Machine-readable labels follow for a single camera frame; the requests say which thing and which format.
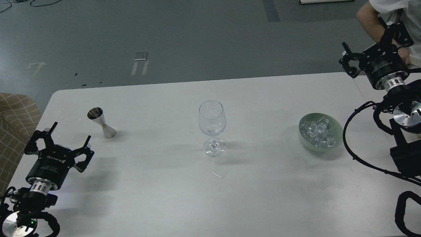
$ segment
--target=white shirt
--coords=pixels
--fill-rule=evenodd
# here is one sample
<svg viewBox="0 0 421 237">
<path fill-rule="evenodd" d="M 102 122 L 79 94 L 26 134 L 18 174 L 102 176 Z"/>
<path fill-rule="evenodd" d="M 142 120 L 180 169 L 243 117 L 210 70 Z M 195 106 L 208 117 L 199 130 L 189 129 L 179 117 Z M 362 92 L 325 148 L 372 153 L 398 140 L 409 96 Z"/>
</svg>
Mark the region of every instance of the white shirt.
<svg viewBox="0 0 421 237">
<path fill-rule="evenodd" d="M 369 0 L 381 14 L 403 9 L 400 20 L 406 26 L 414 45 L 408 47 L 412 57 L 421 60 L 421 0 Z"/>
</svg>

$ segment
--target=gray floor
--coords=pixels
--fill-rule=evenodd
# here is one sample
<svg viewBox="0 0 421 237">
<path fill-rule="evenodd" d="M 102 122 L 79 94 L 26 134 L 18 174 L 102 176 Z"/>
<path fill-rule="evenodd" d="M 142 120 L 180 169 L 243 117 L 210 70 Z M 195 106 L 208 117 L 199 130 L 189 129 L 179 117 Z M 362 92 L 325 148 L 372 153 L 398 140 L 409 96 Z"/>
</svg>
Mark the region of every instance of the gray floor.
<svg viewBox="0 0 421 237">
<path fill-rule="evenodd" d="M 62 89 L 339 72 L 342 41 L 355 52 L 373 44 L 355 18 L 364 3 L 13 3 L 0 13 L 0 92 L 29 95 L 43 112 Z M 131 75 L 136 52 L 144 51 L 147 73 L 139 62 Z"/>
</svg>

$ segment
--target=person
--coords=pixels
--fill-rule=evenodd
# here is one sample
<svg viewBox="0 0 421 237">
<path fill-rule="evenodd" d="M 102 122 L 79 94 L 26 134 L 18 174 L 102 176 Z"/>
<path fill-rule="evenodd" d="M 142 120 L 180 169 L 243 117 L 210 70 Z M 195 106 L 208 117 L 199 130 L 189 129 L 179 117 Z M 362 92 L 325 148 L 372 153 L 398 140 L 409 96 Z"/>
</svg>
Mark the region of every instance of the person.
<svg viewBox="0 0 421 237">
<path fill-rule="evenodd" d="M 410 57 L 414 61 L 421 60 L 421 0 L 369 0 L 358 10 L 357 19 L 367 34 L 378 43 L 384 34 L 384 27 L 377 15 L 396 13 L 399 9 L 402 9 L 400 20 L 405 24 L 414 45 L 400 48 L 398 54 L 406 65 L 410 65 Z"/>
</svg>

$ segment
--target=green bowl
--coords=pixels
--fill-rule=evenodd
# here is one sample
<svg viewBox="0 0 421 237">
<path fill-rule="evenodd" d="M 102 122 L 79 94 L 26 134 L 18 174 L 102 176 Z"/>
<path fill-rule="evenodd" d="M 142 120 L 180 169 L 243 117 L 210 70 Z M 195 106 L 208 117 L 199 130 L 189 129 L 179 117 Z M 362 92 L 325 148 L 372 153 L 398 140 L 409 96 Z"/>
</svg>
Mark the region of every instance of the green bowl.
<svg viewBox="0 0 421 237">
<path fill-rule="evenodd" d="M 330 131 L 333 132 L 333 137 L 335 138 L 336 144 L 334 146 L 331 146 L 329 148 L 322 148 L 322 147 L 318 147 L 315 145 L 312 145 L 310 142 L 308 142 L 303 135 L 300 132 L 300 125 L 305 122 L 305 121 L 319 121 L 319 119 L 321 119 L 323 116 L 325 116 L 327 119 L 329 119 L 329 126 L 327 127 L 327 129 L 329 129 Z M 337 148 L 338 146 L 340 146 L 343 142 L 342 140 L 342 126 L 338 123 L 338 121 L 336 121 L 334 118 L 330 117 L 329 115 L 323 114 L 323 113 L 310 113 L 307 114 L 306 116 L 302 117 L 300 119 L 300 122 L 298 124 L 298 133 L 300 134 L 300 141 L 304 144 L 304 146 L 306 146 L 308 149 L 312 150 L 312 151 L 329 151 L 332 149 Z"/>
</svg>

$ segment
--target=jigger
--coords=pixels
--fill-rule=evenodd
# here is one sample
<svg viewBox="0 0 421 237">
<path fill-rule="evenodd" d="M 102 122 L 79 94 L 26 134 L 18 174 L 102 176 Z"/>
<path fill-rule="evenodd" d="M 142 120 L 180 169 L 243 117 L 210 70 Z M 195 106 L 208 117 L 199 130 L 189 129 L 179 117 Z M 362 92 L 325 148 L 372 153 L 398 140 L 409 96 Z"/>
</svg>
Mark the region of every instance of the jigger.
<svg viewBox="0 0 421 237">
<path fill-rule="evenodd" d="M 104 112 L 99 107 L 89 110 L 88 119 L 102 126 L 102 132 L 105 138 L 112 138 L 117 133 L 115 129 L 105 124 Z"/>
</svg>

